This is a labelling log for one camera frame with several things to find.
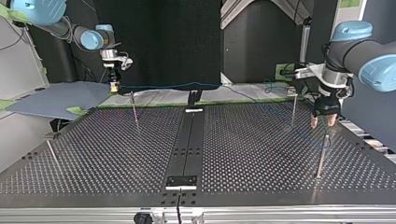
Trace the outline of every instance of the metal bracket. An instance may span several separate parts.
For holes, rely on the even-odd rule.
[[[166,223],[164,213],[152,214],[152,219],[154,221],[154,224],[165,224]]]
[[[186,113],[198,113],[204,111],[200,106],[195,105],[195,103],[201,100],[202,92],[203,91],[190,91],[189,105],[187,106]]]
[[[169,176],[166,190],[197,190],[197,176]]]
[[[191,223],[192,224],[204,224],[205,223],[204,214],[201,214],[198,217],[192,217]]]

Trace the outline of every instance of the wire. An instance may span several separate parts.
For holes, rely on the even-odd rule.
[[[280,90],[280,91],[286,91],[288,88],[286,88],[286,87],[276,87],[276,86],[274,86],[274,82],[272,82],[270,79],[268,79],[268,78],[266,78],[265,80],[264,80],[264,85],[265,85],[265,93],[271,93],[272,92],[272,90]]]
[[[102,74],[102,77],[100,78],[99,83],[102,83],[103,78],[105,77],[106,71],[107,71],[107,69],[105,69],[105,71],[103,71],[103,74]]]
[[[22,30],[21,35],[20,35],[20,37],[18,38],[17,41],[15,41],[15,42],[14,42],[13,44],[11,44],[11,45],[8,45],[8,46],[6,46],[6,47],[0,48],[0,51],[5,50],[5,49],[10,49],[10,48],[14,47],[15,45],[17,45],[18,43],[20,43],[20,41],[21,41],[22,38],[23,38],[23,35],[24,35],[24,30]]]
[[[84,77],[84,81],[87,80],[87,75],[89,75],[94,82],[97,82],[96,76],[93,73],[93,71],[91,70],[91,68],[89,66],[87,66],[87,64],[85,64],[82,60],[80,60],[79,58],[74,58],[76,60],[76,62],[84,69],[84,73],[85,73],[85,77]]]
[[[85,0],[82,0],[82,2],[83,2],[85,5],[87,5],[87,7],[90,7],[94,12],[96,12],[96,9],[95,9],[93,6],[91,6],[90,4],[88,4]]]
[[[294,21],[294,32],[295,32],[295,29],[296,29],[297,13],[298,13],[298,7],[300,6],[300,3],[301,3],[301,0],[298,0],[296,9],[294,11],[294,19],[293,19],[293,21]]]

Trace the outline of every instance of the black cable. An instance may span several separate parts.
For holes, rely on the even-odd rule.
[[[330,69],[332,69],[335,72],[339,73],[349,73],[349,71],[345,67],[340,67],[338,66],[330,57],[329,57],[329,48],[330,48],[331,43],[326,43],[322,45],[321,50],[323,53],[323,57],[326,61],[326,66]]]
[[[350,51],[352,51],[355,47],[357,47],[359,44],[364,43],[366,41],[374,41],[372,39],[363,39],[361,41],[356,42],[355,44],[353,44],[351,47],[349,47],[349,49],[346,50],[346,52],[344,53],[343,56],[343,66],[346,66],[346,59],[347,59],[347,55],[350,53]]]
[[[75,57],[75,61],[78,62],[78,64],[84,69],[84,73],[85,73],[84,81],[87,80],[87,76],[90,76],[94,80],[94,82],[97,82],[96,75],[93,73],[91,68],[87,66],[87,64],[85,64],[82,60],[76,57]]]
[[[18,43],[20,43],[20,41],[21,41],[22,38],[23,38],[23,35],[24,35],[24,30],[22,30],[20,37],[18,38],[17,41],[15,41],[15,43],[13,43],[13,44],[11,44],[11,45],[8,45],[8,46],[6,46],[6,47],[1,48],[0,51],[5,50],[5,49],[12,48],[12,47],[14,47],[15,45],[17,45]]]
[[[298,7],[300,6],[300,3],[301,3],[301,0],[298,0],[296,9],[294,10],[294,19],[293,19],[293,22],[294,22],[294,32],[296,31],[296,27],[297,27],[297,25],[296,25],[296,20],[297,20]]]
[[[312,98],[314,99],[314,101],[316,101],[317,98],[314,96],[314,93],[313,93],[313,91],[311,90],[311,88],[309,88],[308,82],[306,81],[305,78],[303,78],[303,81],[304,81],[304,83],[305,83],[305,86],[308,88],[309,92],[311,93]]]

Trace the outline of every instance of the metal post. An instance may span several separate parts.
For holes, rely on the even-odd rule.
[[[138,120],[137,120],[137,112],[136,112],[136,107],[135,107],[134,92],[133,91],[131,91],[131,104],[132,104],[132,108],[134,110],[134,121],[137,124]]]
[[[296,94],[294,96],[293,115],[292,115],[292,118],[291,118],[291,125],[292,126],[294,126],[294,119],[295,119],[295,116],[296,116],[297,98],[298,98],[298,95]]]
[[[319,159],[319,165],[318,165],[318,171],[317,171],[317,179],[321,179],[321,173],[323,170],[323,164],[324,164],[324,159],[326,157],[326,151],[328,147],[330,146],[330,136],[326,134],[323,139],[323,145],[321,148],[320,152],[320,159]]]
[[[311,20],[304,20],[303,35],[301,37],[300,63],[306,61],[306,51],[308,49],[309,34],[311,32]]]

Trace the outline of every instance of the green tape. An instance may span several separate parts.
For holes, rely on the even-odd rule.
[[[72,114],[84,116],[88,113],[88,111],[81,109],[79,106],[73,106],[66,109]]]
[[[0,111],[6,110],[7,107],[15,104],[15,101],[12,100],[0,100]]]
[[[20,21],[23,23],[32,24],[29,21],[29,18],[21,11],[9,9],[5,7],[3,4],[0,4],[0,16],[13,21]]]
[[[276,81],[292,81],[291,77],[285,77],[280,75],[280,71],[284,70],[286,65],[287,65],[286,63],[276,65],[276,76],[275,76]],[[293,71],[294,64],[289,65],[287,69],[288,71],[289,70]]]
[[[41,68],[41,74],[46,75],[47,74],[47,68],[46,67],[42,67]]]
[[[342,0],[341,7],[359,7],[361,0]]]

